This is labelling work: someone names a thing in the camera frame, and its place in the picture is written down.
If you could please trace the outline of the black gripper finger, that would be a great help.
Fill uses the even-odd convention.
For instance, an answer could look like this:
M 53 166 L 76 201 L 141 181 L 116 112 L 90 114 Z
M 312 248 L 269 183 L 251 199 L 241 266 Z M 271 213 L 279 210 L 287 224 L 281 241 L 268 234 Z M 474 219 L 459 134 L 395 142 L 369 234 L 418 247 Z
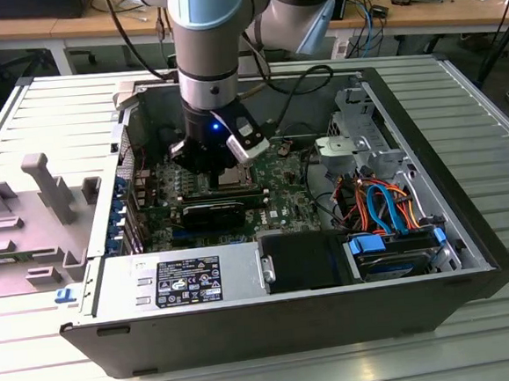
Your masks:
M 220 150 L 215 154 L 215 181 L 218 188 L 232 187 L 240 183 L 236 159 L 229 150 Z
M 170 158 L 183 169 L 195 175 L 205 174 L 208 187 L 217 188 L 215 180 L 215 155 L 199 141 L 186 137 L 169 147 Z

